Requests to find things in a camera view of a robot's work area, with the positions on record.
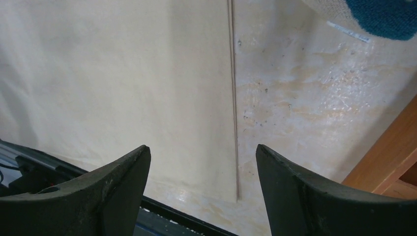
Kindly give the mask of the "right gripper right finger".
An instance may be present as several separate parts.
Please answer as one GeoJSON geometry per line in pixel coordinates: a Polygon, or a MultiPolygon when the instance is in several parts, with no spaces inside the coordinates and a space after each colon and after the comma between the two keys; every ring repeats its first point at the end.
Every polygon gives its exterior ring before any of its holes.
{"type": "Polygon", "coordinates": [[[414,236],[417,203],[347,187],[259,144],[256,162],[274,236],[414,236]]]}

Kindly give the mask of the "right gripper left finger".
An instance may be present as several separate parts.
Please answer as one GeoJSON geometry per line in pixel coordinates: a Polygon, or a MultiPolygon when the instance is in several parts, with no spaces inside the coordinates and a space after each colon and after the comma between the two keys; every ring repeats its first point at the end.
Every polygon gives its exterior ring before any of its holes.
{"type": "Polygon", "coordinates": [[[3,236],[131,236],[151,163],[142,145],[38,193],[1,197],[3,236]]]}

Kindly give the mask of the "beige cloth drape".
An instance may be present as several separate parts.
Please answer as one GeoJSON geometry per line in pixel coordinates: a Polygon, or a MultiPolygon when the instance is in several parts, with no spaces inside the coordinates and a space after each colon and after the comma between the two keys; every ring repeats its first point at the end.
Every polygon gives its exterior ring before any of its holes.
{"type": "Polygon", "coordinates": [[[229,0],[3,0],[0,137],[91,171],[237,200],[229,0]]]}

